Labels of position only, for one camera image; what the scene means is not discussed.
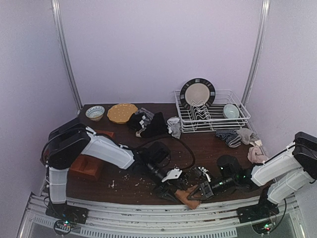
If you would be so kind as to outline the tan brown boxer underwear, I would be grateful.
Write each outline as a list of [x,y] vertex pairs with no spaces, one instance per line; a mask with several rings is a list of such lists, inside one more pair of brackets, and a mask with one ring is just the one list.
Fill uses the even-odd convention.
[[200,206],[201,201],[189,200],[188,196],[190,195],[191,192],[193,192],[195,190],[196,187],[197,187],[197,185],[192,186],[192,187],[188,188],[187,190],[179,190],[178,189],[178,190],[176,190],[174,195],[180,202],[185,204],[188,208],[194,210]]

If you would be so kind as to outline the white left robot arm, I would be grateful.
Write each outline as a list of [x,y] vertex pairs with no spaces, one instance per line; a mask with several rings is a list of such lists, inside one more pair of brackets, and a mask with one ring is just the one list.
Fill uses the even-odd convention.
[[49,185],[48,211],[58,218],[76,211],[76,207],[67,204],[66,185],[68,171],[81,155],[100,159],[123,170],[147,174],[156,184],[159,196],[177,201],[176,191],[187,188],[185,174],[178,168],[167,172],[160,168],[159,163],[170,157],[170,149],[158,139],[149,143],[149,147],[119,144],[109,135],[85,126],[79,119],[53,130],[41,152]]

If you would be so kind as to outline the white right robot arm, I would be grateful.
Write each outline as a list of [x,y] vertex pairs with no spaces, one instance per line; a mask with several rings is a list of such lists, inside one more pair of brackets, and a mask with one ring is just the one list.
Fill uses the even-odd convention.
[[317,179],[317,139],[305,132],[295,134],[294,141],[284,150],[251,169],[242,169],[230,155],[218,158],[216,165],[221,177],[211,179],[205,168],[196,168],[206,179],[188,195],[188,200],[209,200],[232,187],[243,191],[263,187],[256,205],[240,207],[240,223],[268,218],[279,213],[278,204],[287,196]]

